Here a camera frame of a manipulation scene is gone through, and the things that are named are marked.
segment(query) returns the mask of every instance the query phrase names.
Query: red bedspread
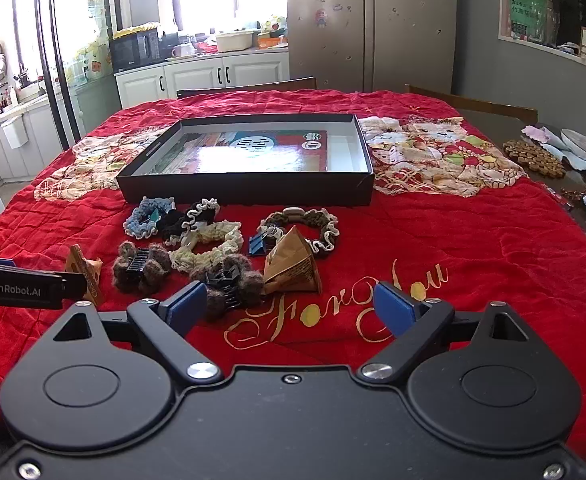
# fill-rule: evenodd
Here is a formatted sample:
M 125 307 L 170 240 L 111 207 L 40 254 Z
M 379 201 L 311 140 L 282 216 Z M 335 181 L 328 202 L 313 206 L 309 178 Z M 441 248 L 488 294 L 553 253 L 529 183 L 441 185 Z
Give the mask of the red bedspread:
M 437 100 L 392 92 L 237 92 L 139 105 L 113 115 L 91 135 L 111 136 L 186 117 L 261 112 L 354 112 L 361 118 L 399 119 L 457 115 Z M 72 162 L 73 154 L 63 153 L 34 184 Z M 0 256 L 22 267 L 61 270 L 68 246 L 78 243 L 88 258 L 104 261 L 103 309 L 120 310 L 137 296 L 111 286 L 110 266 L 133 207 L 119 190 L 49 202 L 36 201 L 34 187 L 28 186 L 0 216 Z M 274 210 L 224 206 L 218 218 L 241 221 L 246 240 Z M 396 282 L 405 291 L 425 288 L 428 296 L 446 298 L 462 310 L 508 301 L 578 379 L 583 404 L 570 445 L 586 455 L 586 235 L 543 189 L 521 178 L 512 187 L 483 189 L 470 198 L 374 192 L 370 206 L 329 210 L 339 218 L 342 235 L 335 253 L 318 261 L 321 296 L 275 295 L 263 308 L 195 327 L 188 340 L 226 372 L 237 363 L 356 366 L 391 337 L 372 309 L 375 280 Z M 260 259 L 255 266 L 262 264 Z M 158 297 L 168 297 L 186 281 L 174 272 Z M 0 383 L 57 315 L 0 308 Z

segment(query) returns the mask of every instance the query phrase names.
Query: white mug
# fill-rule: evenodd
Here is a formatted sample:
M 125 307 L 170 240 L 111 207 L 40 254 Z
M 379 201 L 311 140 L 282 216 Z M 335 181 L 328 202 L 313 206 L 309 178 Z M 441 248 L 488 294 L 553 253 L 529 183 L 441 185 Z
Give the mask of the white mug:
M 173 57 L 192 56 L 193 54 L 195 54 L 195 47 L 190 43 L 178 45 L 171 52 Z

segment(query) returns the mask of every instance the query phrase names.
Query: kitchen cabinet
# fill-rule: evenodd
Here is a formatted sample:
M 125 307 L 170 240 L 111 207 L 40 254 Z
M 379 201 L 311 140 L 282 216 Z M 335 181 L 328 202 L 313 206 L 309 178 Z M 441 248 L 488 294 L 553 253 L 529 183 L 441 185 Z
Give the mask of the kitchen cabinet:
M 62 153 L 47 98 L 39 98 L 38 102 L 27 105 L 17 115 L 23 121 L 28 141 L 19 148 L 12 148 L 2 124 L 15 113 L 11 116 L 8 111 L 6 117 L 0 116 L 0 185 L 32 180 Z
M 228 56 L 223 60 L 227 87 L 260 85 L 289 79 L 289 54 L 285 52 Z
M 289 79 L 289 53 L 261 50 L 169 60 L 115 75 L 122 108 L 176 99 L 179 90 L 231 88 Z
M 158 101 L 168 97 L 163 66 L 152 66 L 135 72 L 123 73 L 118 75 L 116 79 L 122 108 L 131 108 L 140 103 Z
M 164 74 L 168 96 L 172 99 L 177 97 L 178 90 L 224 88 L 225 86 L 221 57 L 168 64 L 164 67 Z

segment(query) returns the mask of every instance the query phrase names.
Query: brown fuzzy scrunchie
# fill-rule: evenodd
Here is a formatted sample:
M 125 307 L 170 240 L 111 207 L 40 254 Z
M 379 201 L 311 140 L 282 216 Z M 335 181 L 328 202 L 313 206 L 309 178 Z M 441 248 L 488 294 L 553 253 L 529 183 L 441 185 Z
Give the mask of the brown fuzzy scrunchie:
M 233 287 L 232 294 L 207 283 L 207 274 L 229 272 L 236 267 L 240 276 Z M 243 254 L 228 254 L 212 267 L 197 266 L 189 274 L 192 280 L 207 284 L 207 310 L 205 319 L 214 322 L 221 319 L 230 308 L 249 308 L 262 303 L 264 278 L 258 270 L 252 270 L 250 260 Z
M 148 246 L 148 258 L 140 272 L 128 270 L 133 259 L 138 255 L 135 244 L 130 241 L 122 242 L 119 246 L 119 256 L 113 264 L 113 285 L 121 292 L 139 290 L 148 295 L 154 294 L 164 282 L 164 278 L 171 272 L 171 258 L 166 250 L 157 244 Z

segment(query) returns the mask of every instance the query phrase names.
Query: blue crochet scrunchie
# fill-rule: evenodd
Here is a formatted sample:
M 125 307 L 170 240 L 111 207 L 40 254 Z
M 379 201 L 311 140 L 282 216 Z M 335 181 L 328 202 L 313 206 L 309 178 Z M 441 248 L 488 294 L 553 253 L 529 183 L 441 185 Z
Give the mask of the blue crochet scrunchie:
M 153 213 L 157 209 L 159 216 L 152 218 Z M 133 209 L 131 216 L 124 222 L 124 232 L 128 236 L 141 240 L 142 238 L 150 238 L 157 234 L 157 221 L 162 215 L 168 213 L 171 209 L 175 209 L 175 202 L 173 197 L 170 198 L 147 198 L 144 197 L 139 206 Z

